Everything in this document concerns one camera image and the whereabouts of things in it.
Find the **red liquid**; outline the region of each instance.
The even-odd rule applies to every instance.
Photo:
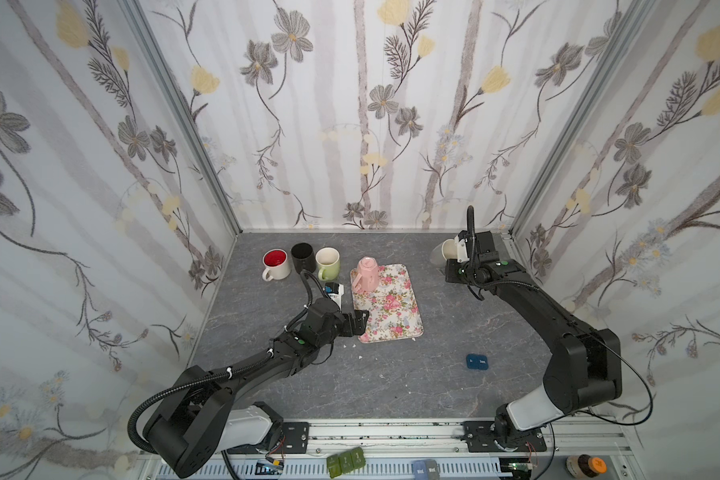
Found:
[[[273,250],[264,255],[264,264],[267,266],[278,266],[286,261],[286,252],[282,250]]]

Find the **floral wallpaper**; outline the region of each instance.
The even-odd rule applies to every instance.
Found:
[[[650,384],[653,417],[627,428],[649,477],[720,477],[720,2],[654,5],[514,237]],[[634,422],[647,408],[624,369],[605,411]]]
[[[0,1],[0,478],[124,478],[233,238],[123,14]]]
[[[346,230],[508,229],[629,6],[140,4],[241,224]]]

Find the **blue block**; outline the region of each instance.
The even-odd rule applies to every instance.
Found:
[[[470,353],[467,355],[467,368],[472,370],[488,370],[488,357]]]

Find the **black cup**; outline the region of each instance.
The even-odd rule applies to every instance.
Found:
[[[315,273],[317,270],[317,262],[315,261],[315,250],[310,244],[296,244],[291,248],[291,258],[293,258],[293,268],[296,273],[300,274],[302,270]]]

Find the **tray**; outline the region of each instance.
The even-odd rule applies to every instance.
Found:
[[[363,343],[385,342],[421,336],[422,316],[411,287],[411,277],[403,264],[379,265],[378,288],[370,293],[352,292],[356,310],[368,310],[368,326],[359,339]],[[357,270],[350,277],[354,281]]]

